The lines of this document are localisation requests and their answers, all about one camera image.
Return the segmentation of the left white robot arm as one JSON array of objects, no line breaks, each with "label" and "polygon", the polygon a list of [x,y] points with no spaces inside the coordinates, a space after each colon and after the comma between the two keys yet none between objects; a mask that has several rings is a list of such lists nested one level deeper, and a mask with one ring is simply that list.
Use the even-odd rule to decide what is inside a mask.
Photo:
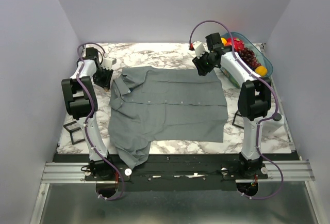
[{"label": "left white robot arm", "polygon": [[89,149],[89,165],[83,170],[85,175],[103,180],[117,179],[118,173],[109,164],[106,148],[97,124],[97,97],[93,85],[106,90],[110,89],[113,75],[112,61],[105,65],[106,52],[100,52],[94,47],[81,46],[78,52],[77,69],[70,77],[61,81],[64,103],[67,113],[76,120],[82,130]]}]

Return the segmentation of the grey button shirt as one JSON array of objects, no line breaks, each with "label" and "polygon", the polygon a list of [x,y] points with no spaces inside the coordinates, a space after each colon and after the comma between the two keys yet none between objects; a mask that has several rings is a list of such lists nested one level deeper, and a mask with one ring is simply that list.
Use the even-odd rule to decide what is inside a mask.
[{"label": "grey button shirt", "polygon": [[147,161],[152,141],[223,142],[227,102],[214,72],[124,68],[109,104],[110,142],[130,169]]}]

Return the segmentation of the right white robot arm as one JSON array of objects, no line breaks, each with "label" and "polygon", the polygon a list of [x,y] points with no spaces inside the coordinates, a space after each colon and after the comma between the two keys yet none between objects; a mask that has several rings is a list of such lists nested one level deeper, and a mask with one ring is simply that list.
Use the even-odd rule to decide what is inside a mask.
[{"label": "right white robot arm", "polygon": [[192,62],[198,74],[205,76],[215,67],[225,68],[240,86],[238,111],[243,117],[244,139],[237,172],[247,179],[259,174],[263,167],[261,121],[271,108],[271,81],[251,70],[233,45],[224,46],[219,33],[208,35],[206,43],[207,50],[201,42],[189,43],[189,50],[195,52]]}]

